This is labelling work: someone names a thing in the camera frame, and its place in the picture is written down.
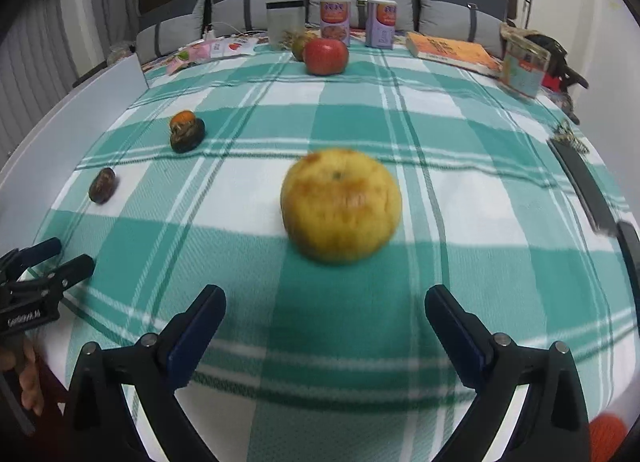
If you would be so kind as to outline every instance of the metal bolt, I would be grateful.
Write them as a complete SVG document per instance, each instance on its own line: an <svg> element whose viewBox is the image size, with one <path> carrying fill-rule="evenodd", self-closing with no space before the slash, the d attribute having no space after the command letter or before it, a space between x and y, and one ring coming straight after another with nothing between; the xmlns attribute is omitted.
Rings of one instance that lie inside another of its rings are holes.
<svg viewBox="0 0 640 462"><path fill-rule="evenodd" d="M94 341L89 341L82 347L82 353L90 356L95 352L95 349L98 347L98 343Z"/></svg>
<svg viewBox="0 0 640 462"><path fill-rule="evenodd" d="M511 338L504 332L497 332L494 334L494 341L501 347L507 347L511 344Z"/></svg>
<svg viewBox="0 0 640 462"><path fill-rule="evenodd" d="M146 348L155 345L156 341L158 341L158 335L154 334L153 332L149 332L148 334L145 334L140 338L140 344Z"/></svg>
<svg viewBox="0 0 640 462"><path fill-rule="evenodd" d="M569 347L564 341L556 341L556 350L561 354L567 354L569 352Z"/></svg>

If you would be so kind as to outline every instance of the purple canister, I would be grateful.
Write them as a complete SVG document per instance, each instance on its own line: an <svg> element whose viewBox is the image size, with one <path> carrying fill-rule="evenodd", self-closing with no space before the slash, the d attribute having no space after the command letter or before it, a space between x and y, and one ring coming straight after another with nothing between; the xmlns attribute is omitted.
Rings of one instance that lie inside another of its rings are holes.
<svg viewBox="0 0 640 462"><path fill-rule="evenodd" d="M398 4L392 0L367 0L366 45L393 48Z"/></svg>

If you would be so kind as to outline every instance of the green and white plaid blanket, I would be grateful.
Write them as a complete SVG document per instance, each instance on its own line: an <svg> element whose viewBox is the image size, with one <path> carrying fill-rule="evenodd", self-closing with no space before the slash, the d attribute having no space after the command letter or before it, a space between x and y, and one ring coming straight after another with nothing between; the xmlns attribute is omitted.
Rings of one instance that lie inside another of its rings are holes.
<svg viewBox="0 0 640 462"><path fill-rule="evenodd" d="M74 316L66 382L82 344L130 344L214 283L226 317L178 395L221 460L428 460L474 396L424 315L426 290L444 283L490 331L544 348L564 340L590 417L628 385L639 341L620 249L591 231L546 144L563 114L542 95L525 102L478 74L359 42L338 76L259 47L147 79L39 233L62 239L61 261L97 262L63 299ZM176 155L168 119L183 109L207 136ZM382 161L403 204L391 243L343 267L298 254L278 203L289 166L333 146ZM614 215L631 219L589 147ZM86 192L105 166L120 183L97 206Z"/></svg>

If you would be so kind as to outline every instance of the book cover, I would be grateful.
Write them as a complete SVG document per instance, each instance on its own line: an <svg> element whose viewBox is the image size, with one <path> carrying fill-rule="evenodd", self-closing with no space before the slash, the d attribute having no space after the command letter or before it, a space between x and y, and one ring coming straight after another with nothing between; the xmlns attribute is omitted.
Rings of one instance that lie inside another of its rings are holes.
<svg viewBox="0 0 640 462"><path fill-rule="evenodd" d="M500 65L479 43L410 32L406 37L406 47L421 59L446 63L491 77L500 75Z"/></svg>

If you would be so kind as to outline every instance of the red object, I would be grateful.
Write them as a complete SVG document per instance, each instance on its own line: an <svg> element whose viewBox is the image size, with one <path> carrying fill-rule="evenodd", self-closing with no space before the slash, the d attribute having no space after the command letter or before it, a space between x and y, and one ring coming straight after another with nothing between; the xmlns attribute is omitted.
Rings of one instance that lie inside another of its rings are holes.
<svg viewBox="0 0 640 462"><path fill-rule="evenodd" d="M312 39L305 45L302 55L306 71L315 76L344 72L349 61L349 49L338 39Z"/></svg>
<svg viewBox="0 0 640 462"><path fill-rule="evenodd" d="M601 413L589 423L591 462L607 462L626 437L626 426L615 415Z"/></svg>
<svg viewBox="0 0 640 462"><path fill-rule="evenodd" d="M552 90L553 92L560 91L560 78L551 77L549 74L545 74L542 78L542 86Z"/></svg>

